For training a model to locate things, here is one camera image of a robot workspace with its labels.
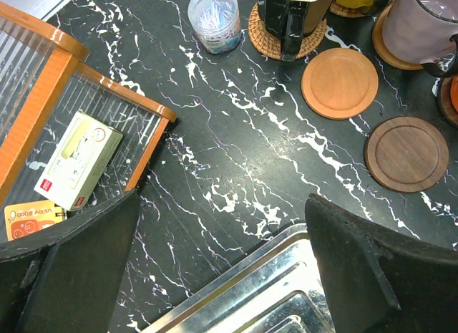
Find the black white mug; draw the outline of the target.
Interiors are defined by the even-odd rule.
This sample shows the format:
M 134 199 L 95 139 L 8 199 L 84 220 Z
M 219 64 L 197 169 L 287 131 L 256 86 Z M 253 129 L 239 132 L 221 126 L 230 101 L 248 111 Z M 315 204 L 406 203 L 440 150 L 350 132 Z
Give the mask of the black white mug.
M 257 0 L 266 31 L 280 41 L 282 61 L 298 56 L 301 42 L 323 21 L 334 0 Z

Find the dark wooden coaster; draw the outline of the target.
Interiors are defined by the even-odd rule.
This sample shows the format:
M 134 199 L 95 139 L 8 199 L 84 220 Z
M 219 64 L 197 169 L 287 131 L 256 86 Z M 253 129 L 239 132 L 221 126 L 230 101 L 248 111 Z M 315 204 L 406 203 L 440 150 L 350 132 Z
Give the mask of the dark wooden coaster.
M 457 111 L 450 99 L 450 86 L 453 77 L 442 79 L 437 93 L 437 106 L 449 124 L 457 128 Z
M 400 193 L 434 186 L 449 164 L 440 131 L 418 117 L 399 116 L 378 125 L 364 148 L 366 167 L 380 185 Z

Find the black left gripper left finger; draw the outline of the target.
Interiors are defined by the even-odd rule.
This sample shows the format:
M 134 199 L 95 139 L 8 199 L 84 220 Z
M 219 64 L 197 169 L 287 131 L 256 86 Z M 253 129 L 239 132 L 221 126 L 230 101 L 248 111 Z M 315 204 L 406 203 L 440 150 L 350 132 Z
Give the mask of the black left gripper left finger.
M 107 332 L 140 211 L 136 190 L 1 243 L 2 332 Z

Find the purple mug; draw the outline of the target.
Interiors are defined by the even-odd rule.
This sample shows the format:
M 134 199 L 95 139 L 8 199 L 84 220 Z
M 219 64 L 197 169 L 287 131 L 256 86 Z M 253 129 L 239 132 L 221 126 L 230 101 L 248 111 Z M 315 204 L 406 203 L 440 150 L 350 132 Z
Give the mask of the purple mug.
M 457 0 L 394 0 L 382 26 L 389 52 L 420 64 L 434 77 L 457 74 L 457 58 L 444 70 L 439 61 L 457 54 Z

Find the orange-red mug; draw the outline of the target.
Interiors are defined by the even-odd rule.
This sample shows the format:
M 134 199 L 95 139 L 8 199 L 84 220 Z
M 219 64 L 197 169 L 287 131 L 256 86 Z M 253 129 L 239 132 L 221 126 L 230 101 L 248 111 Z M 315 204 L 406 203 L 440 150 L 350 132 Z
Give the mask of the orange-red mug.
M 458 112 L 458 76 L 452 78 L 450 86 L 450 99 L 454 109 Z

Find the light wooden coaster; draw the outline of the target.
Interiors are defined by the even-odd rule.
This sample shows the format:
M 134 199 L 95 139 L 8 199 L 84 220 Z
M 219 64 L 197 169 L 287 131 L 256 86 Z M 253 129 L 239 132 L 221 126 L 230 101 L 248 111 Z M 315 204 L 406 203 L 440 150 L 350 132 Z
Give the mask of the light wooden coaster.
M 306 66 L 301 90 L 318 115 L 345 120 L 366 110 L 379 89 L 373 63 L 353 49 L 333 48 L 315 56 Z
M 391 65 L 394 68 L 406 71 L 417 71 L 423 69 L 423 67 L 420 64 L 412 64 L 398 59 L 387 49 L 382 37 L 382 29 L 390 9 L 391 4 L 380 13 L 372 29 L 371 38 L 376 53 L 387 64 Z

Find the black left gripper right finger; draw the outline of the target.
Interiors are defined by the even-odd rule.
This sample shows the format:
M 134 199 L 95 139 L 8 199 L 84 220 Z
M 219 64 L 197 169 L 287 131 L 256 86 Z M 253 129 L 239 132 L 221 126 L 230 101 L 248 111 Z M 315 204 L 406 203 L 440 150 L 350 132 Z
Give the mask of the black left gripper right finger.
M 337 332 L 456 332 L 457 252 L 311 194 L 305 219 Z

